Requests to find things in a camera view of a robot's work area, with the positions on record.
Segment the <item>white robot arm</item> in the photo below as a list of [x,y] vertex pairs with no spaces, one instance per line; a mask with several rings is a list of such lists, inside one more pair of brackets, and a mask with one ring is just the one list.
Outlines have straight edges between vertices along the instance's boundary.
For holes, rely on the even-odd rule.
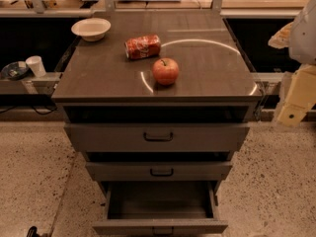
[[287,47],[289,57],[300,63],[276,116],[279,123],[297,126],[316,104],[316,0],[309,0],[291,23],[269,39],[268,45]]

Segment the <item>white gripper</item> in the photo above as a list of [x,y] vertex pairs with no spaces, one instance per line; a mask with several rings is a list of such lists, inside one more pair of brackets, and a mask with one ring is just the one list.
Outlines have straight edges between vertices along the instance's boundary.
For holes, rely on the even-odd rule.
[[296,127],[316,105],[316,66],[302,64],[294,73],[285,72],[276,105],[276,121]]

